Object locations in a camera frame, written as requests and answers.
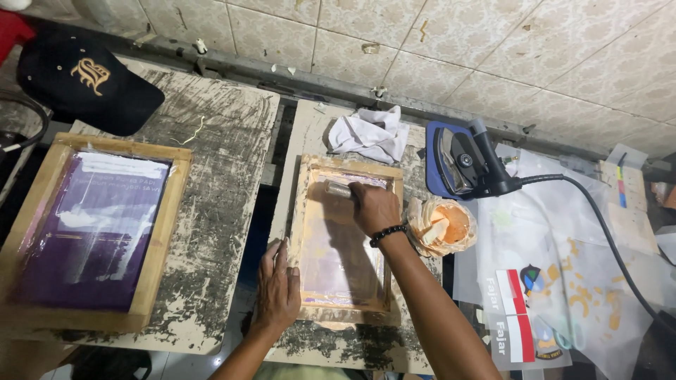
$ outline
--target screen printing frame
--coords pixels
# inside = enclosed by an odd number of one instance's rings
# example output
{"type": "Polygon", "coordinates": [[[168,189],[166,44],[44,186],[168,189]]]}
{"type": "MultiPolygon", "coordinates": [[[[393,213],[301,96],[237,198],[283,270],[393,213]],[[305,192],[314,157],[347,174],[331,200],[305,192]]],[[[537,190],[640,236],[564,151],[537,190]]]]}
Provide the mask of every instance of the screen printing frame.
{"type": "MultiPolygon", "coordinates": [[[[289,266],[299,266],[301,260],[308,190],[312,182],[310,178],[311,172],[323,168],[326,168],[327,171],[345,172],[386,180],[391,183],[391,188],[388,190],[395,193],[399,198],[400,210],[404,209],[404,175],[401,169],[304,153],[301,156],[298,171],[293,222],[291,223],[291,234],[289,236],[289,266]]],[[[377,312],[355,308],[322,307],[303,302],[297,319],[315,322],[399,326],[401,325],[400,303],[403,302],[403,297],[399,285],[394,276],[391,275],[387,263],[385,263],[385,280],[387,279],[389,279],[389,289],[384,289],[384,291],[389,311],[377,312]]]]}
{"type": "Polygon", "coordinates": [[[190,149],[57,133],[0,250],[0,325],[9,328],[141,332],[148,325],[160,287],[191,161],[190,149]],[[22,273],[30,241],[43,228],[73,153],[82,149],[172,161],[129,311],[75,310],[9,303],[8,298],[22,273]]]}

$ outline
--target wristband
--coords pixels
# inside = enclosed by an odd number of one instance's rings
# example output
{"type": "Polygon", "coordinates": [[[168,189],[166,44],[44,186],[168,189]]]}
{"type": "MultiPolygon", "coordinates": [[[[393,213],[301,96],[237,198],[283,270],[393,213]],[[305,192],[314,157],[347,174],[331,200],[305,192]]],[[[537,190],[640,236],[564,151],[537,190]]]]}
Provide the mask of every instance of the wristband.
{"type": "Polygon", "coordinates": [[[400,224],[398,226],[387,227],[386,229],[384,229],[380,232],[374,233],[371,241],[369,242],[371,248],[376,247],[378,240],[388,236],[391,233],[399,232],[399,231],[406,232],[406,226],[404,226],[403,224],[400,224]]]}

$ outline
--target red and white flag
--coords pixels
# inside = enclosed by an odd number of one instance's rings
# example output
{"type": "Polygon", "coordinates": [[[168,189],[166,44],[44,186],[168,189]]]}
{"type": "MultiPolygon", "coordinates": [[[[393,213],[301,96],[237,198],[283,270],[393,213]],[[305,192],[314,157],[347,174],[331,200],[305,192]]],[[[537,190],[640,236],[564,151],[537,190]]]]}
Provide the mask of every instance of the red and white flag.
{"type": "Polygon", "coordinates": [[[535,361],[535,347],[531,334],[531,321],[526,314],[507,316],[510,361],[526,363],[535,361]]]}
{"type": "Polygon", "coordinates": [[[526,302],[518,282],[516,269],[496,270],[505,315],[526,314],[526,302]]]}

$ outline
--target black baseball cap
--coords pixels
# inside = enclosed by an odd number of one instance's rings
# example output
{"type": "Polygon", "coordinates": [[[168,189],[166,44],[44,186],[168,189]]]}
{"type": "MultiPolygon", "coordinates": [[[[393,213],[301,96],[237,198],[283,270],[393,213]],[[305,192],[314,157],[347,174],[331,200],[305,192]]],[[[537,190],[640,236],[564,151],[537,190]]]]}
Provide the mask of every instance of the black baseball cap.
{"type": "Polygon", "coordinates": [[[38,33],[16,71],[24,92],[45,107],[117,136],[136,133],[164,102],[159,88],[80,34],[38,33]]]}

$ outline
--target black cable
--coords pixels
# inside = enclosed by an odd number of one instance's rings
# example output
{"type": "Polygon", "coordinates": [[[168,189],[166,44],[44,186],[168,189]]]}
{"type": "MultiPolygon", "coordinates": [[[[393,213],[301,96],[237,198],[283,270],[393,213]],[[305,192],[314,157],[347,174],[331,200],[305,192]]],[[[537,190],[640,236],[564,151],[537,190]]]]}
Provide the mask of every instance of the black cable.
{"type": "Polygon", "coordinates": [[[612,236],[610,235],[610,230],[608,230],[608,226],[606,225],[606,221],[603,219],[603,215],[601,215],[601,211],[598,209],[598,206],[596,205],[596,202],[592,198],[592,195],[589,194],[589,191],[587,191],[587,189],[585,189],[585,187],[581,183],[563,174],[545,174],[540,176],[528,176],[526,178],[521,178],[520,180],[521,185],[528,185],[529,183],[544,182],[544,181],[557,181],[557,180],[568,181],[574,184],[575,187],[577,187],[580,191],[582,191],[582,194],[584,194],[584,196],[587,198],[587,201],[591,205],[592,210],[594,210],[594,214],[596,215],[598,222],[601,224],[603,233],[606,235],[606,239],[608,240],[610,250],[612,251],[612,254],[615,256],[617,265],[619,265],[622,274],[625,276],[625,280],[627,280],[627,284],[629,284],[629,288],[631,288],[631,291],[638,299],[638,302],[641,303],[641,306],[643,306],[646,309],[648,314],[650,314],[650,316],[655,320],[655,322],[657,322],[658,325],[660,325],[662,328],[666,329],[673,335],[676,335],[676,330],[674,330],[671,326],[669,326],[665,322],[665,320],[663,320],[662,317],[660,317],[657,314],[657,312],[655,312],[655,310],[653,310],[652,307],[650,307],[648,301],[646,301],[646,299],[643,298],[641,292],[638,291],[636,284],[631,279],[631,275],[629,275],[629,271],[627,270],[625,263],[622,261],[622,257],[620,257],[620,252],[617,250],[617,247],[615,246],[615,241],[612,239],[612,236]]]}
{"type": "Polygon", "coordinates": [[[42,120],[43,126],[42,129],[36,133],[35,135],[29,137],[27,140],[18,143],[18,144],[13,144],[8,147],[0,147],[5,153],[9,151],[13,151],[16,149],[23,149],[25,147],[28,147],[32,144],[35,144],[37,141],[39,141],[42,136],[47,132],[47,127],[49,126],[49,117],[47,113],[42,109],[42,107],[33,101],[33,99],[21,94],[21,93],[15,93],[12,91],[7,91],[7,90],[1,90],[0,89],[0,100],[5,100],[5,101],[13,101],[14,103],[19,103],[21,105],[25,105],[26,107],[32,109],[35,111],[38,116],[40,116],[40,119],[42,120]]]}

